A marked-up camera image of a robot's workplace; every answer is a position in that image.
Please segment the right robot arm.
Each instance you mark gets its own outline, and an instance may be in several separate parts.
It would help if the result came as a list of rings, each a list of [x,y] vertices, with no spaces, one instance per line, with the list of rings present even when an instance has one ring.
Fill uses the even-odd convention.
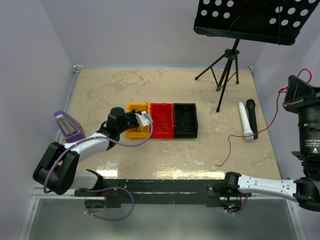
[[[302,209],[320,210],[320,88],[295,75],[288,77],[283,117],[297,121],[296,133],[273,139],[280,180],[227,172],[221,191],[226,197],[263,194],[296,202]]]

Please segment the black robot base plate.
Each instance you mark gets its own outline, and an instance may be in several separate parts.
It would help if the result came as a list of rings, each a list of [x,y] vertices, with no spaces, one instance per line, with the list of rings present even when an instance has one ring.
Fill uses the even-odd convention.
[[[205,205],[220,207],[222,198],[244,197],[237,189],[227,189],[223,179],[100,179],[95,190],[107,191],[108,208],[119,208],[121,204],[152,205]]]

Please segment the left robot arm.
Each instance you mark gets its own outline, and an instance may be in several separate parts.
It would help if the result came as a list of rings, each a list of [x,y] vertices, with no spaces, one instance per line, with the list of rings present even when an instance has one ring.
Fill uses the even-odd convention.
[[[44,152],[32,178],[43,186],[43,192],[62,195],[70,189],[87,191],[99,196],[104,190],[103,177],[87,169],[78,172],[78,164],[100,152],[120,144],[120,135],[130,129],[152,123],[146,111],[125,112],[121,107],[110,110],[107,120],[91,136],[72,143],[52,142]]]

